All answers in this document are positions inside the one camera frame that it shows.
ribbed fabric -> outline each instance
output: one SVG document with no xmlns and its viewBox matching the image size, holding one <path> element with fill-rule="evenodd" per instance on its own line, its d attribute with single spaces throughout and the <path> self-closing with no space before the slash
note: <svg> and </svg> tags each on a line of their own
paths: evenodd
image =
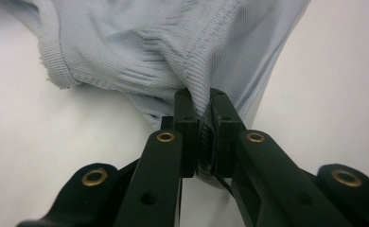
<svg viewBox="0 0 369 227">
<path fill-rule="evenodd" d="M 49 79 L 125 93 L 157 129 L 187 87 L 244 117 L 309 0 L 0 0 L 39 38 Z"/>
</svg>

garment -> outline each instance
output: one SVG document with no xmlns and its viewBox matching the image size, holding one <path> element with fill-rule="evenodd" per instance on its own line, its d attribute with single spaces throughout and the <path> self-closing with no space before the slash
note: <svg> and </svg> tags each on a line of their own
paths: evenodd
<svg viewBox="0 0 369 227">
<path fill-rule="evenodd" d="M 50 81 L 117 90 L 158 129 L 188 88 L 244 118 L 309 0 L 1 0 L 39 39 Z"/>
</svg>

light gray fabric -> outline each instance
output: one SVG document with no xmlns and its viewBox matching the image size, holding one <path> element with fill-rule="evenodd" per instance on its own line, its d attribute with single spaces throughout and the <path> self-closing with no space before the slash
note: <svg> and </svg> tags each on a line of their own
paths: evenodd
<svg viewBox="0 0 369 227">
<path fill-rule="evenodd" d="M 49 79 L 127 94 L 158 127 L 187 87 L 210 87 L 244 117 L 308 0 L 2 0 L 39 38 Z"/>
</svg>

white surface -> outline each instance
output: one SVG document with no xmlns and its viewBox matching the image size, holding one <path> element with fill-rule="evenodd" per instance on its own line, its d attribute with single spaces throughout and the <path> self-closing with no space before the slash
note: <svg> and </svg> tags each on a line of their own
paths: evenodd
<svg viewBox="0 0 369 227">
<path fill-rule="evenodd" d="M 82 166 L 125 166 L 152 131 L 117 92 L 47 82 L 36 43 L 0 9 L 0 226 L 43 216 Z M 368 0 L 310 3 L 252 128 L 312 173 L 341 163 L 369 176 Z M 234 200 L 197 179 L 184 180 L 182 208 L 181 226 L 242 226 Z"/>
</svg>

brass insert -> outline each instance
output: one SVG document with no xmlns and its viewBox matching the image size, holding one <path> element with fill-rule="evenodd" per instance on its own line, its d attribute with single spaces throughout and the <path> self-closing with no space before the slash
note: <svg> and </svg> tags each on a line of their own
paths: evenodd
<svg viewBox="0 0 369 227">
<path fill-rule="evenodd" d="M 97 168 L 88 171 L 83 178 L 81 178 L 81 182 L 86 186 L 97 186 L 103 183 L 107 177 L 108 173 L 105 169 Z"/>
<path fill-rule="evenodd" d="M 332 177 L 347 186 L 358 187 L 362 185 L 361 179 L 347 170 L 335 169 L 332 171 Z"/>
<path fill-rule="evenodd" d="M 161 132 L 157 135 L 157 139 L 163 143 L 170 142 L 175 139 L 175 135 L 170 132 Z"/>
<path fill-rule="evenodd" d="M 261 143 L 261 142 L 264 142 L 265 140 L 264 136 L 257 132 L 248 133 L 247 139 L 255 143 Z"/>
</svg>

